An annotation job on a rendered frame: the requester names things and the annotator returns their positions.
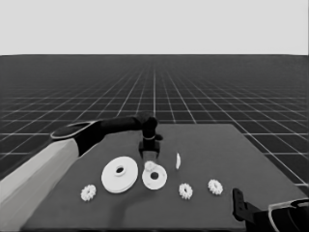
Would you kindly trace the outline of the small white toothed gear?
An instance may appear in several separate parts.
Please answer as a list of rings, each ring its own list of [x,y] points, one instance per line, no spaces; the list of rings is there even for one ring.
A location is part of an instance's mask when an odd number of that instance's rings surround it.
[[[209,191],[214,195],[220,195],[223,192],[223,186],[217,180],[211,179],[208,183]]]
[[[152,160],[147,160],[144,163],[144,169],[148,172],[153,171],[157,167],[157,163]]]
[[[97,188],[94,185],[88,185],[80,192],[80,197],[83,201],[92,200],[97,194]]]
[[[179,186],[179,194],[182,199],[189,200],[193,195],[193,189],[188,183],[182,183]]]

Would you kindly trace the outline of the white round carrier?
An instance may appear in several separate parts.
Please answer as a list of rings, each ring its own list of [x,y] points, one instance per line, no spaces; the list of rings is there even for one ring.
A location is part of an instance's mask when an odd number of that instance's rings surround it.
[[[164,187],[167,182],[167,172],[164,167],[157,165],[152,170],[144,170],[142,181],[146,188],[157,190]]]

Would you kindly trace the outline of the large thick white disc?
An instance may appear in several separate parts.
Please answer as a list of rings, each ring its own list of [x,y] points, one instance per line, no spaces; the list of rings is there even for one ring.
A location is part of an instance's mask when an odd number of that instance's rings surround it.
[[[131,157],[118,157],[104,166],[101,182],[107,191],[122,193],[133,186],[137,177],[137,162]]]

